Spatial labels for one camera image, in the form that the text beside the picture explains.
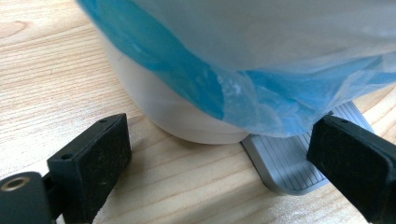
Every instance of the gray ridged plate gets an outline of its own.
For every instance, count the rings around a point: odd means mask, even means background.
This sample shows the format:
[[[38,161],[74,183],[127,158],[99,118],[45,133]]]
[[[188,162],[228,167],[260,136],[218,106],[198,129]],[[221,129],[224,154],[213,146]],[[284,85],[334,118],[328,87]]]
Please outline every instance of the gray ridged plate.
[[[374,132],[353,103],[336,107],[333,115]],[[251,134],[242,141],[268,189],[279,194],[303,195],[329,181],[309,161],[306,153],[311,132],[289,138]]]

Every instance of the light wood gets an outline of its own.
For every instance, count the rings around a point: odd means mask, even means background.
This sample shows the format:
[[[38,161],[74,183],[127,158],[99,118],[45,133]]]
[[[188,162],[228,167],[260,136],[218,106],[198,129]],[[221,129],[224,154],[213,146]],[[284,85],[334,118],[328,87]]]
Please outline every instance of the light wood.
[[[189,143],[154,126],[109,67],[73,1],[0,2],[0,178],[46,159],[100,118],[125,112],[133,161],[95,223],[364,223],[332,186],[277,196],[239,145]],[[356,100],[396,143],[396,86]]]

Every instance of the plastic bag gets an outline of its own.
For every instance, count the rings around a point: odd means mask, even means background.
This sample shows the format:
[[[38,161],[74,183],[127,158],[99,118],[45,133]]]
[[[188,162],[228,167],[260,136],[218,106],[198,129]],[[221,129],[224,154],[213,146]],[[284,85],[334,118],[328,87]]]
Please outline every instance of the plastic bag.
[[[78,1],[120,51],[250,133],[305,133],[396,81],[393,1]]]

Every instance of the screw hole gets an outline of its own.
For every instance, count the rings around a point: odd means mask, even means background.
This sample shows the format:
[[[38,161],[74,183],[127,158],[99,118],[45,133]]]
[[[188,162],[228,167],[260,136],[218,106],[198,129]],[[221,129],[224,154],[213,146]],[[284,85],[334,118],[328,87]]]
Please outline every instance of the screw hole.
[[[12,191],[15,189],[19,189],[29,182],[30,178],[26,176],[19,176],[9,180],[6,184],[1,187],[2,191]]]
[[[69,160],[69,159],[71,159],[72,157],[73,157],[72,154],[64,154],[64,155],[62,155],[61,159],[62,159],[62,160]]]

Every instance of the wooden surface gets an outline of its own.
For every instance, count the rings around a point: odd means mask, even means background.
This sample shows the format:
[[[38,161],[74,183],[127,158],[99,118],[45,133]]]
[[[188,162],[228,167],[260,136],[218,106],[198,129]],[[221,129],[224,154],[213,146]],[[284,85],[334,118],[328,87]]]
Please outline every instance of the wooden surface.
[[[46,158],[102,117],[128,116],[133,161],[95,223],[363,223],[332,186],[277,196],[239,144],[189,143],[154,126],[109,67],[73,1],[0,2],[0,178],[47,172]],[[359,109],[396,143],[396,87]]]

